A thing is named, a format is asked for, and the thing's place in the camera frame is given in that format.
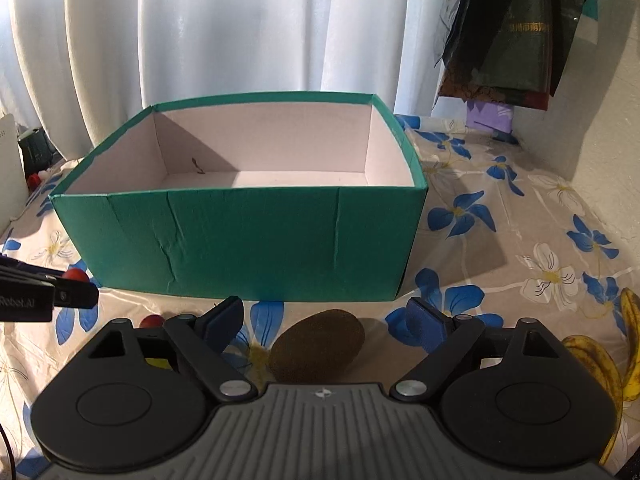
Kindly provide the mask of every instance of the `white flower print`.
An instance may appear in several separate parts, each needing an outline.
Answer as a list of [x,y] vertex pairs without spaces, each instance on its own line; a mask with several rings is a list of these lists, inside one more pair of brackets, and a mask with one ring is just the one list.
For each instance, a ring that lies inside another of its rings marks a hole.
[[57,230],[51,232],[50,240],[51,243],[32,254],[31,259],[39,260],[44,267],[53,267],[59,260],[60,265],[65,266],[66,260],[74,255],[76,248],[67,236],[63,236]]
[[548,190],[547,195],[551,200],[564,206],[578,216],[584,216],[584,207],[574,188],[559,176],[542,174],[530,174],[529,180],[536,187]]
[[463,171],[455,170],[450,161],[442,162],[437,155],[426,156],[420,165],[430,186],[455,194],[452,180],[459,179]]
[[527,268],[535,270],[537,276],[529,278],[520,293],[528,300],[536,303],[556,301],[559,310],[577,310],[572,298],[578,294],[578,281],[574,268],[560,267],[556,254],[547,244],[536,244],[534,257],[518,256],[518,260]]

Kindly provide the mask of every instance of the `white curtain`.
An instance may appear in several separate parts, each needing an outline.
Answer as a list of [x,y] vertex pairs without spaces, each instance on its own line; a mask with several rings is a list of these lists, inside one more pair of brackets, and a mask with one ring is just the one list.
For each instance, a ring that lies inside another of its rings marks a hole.
[[0,0],[0,104],[66,158],[157,102],[375,92],[428,115],[442,0]]

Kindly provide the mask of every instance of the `green box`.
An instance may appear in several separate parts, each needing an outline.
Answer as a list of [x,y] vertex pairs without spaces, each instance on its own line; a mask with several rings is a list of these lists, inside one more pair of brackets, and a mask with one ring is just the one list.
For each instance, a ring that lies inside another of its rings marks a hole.
[[376,95],[154,105],[51,193],[104,285],[248,300],[395,298],[427,193]]

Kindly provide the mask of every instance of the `cable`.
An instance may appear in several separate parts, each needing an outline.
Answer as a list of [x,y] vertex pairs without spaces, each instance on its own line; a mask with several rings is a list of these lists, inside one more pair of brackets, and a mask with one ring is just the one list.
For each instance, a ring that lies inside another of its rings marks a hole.
[[4,432],[4,428],[2,424],[0,424],[0,433],[2,434],[2,440],[4,440],[4,445],[6,446],[6,453],[9,456],[9,464],[11,465],[11,480],[15,480],[15,460],[14,453],[11,451],[11,445],[9,444],[9,439],[6,437],[6,433]]

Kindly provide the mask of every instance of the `banana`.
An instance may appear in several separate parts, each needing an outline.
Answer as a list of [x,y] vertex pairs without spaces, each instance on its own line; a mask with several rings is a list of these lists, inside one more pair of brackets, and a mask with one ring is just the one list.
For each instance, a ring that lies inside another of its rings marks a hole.
[[629,288],[620,293],[622,319],[626,327],[626,344],[629,358],[626,374],[622,381],[622,396],[625,400],[636,400],[640,397],[640,348],[638,339],[638,322],[640,321],[640,298]]
[[622,419],[622,382],[616,364],[609,353],[596,340],[585,335],[570,335],[562,340],[562,344],[580,361],[589,373],[609,394],[616,407],[616,429],[602,453],[600,464],[603,465],[613,449]]

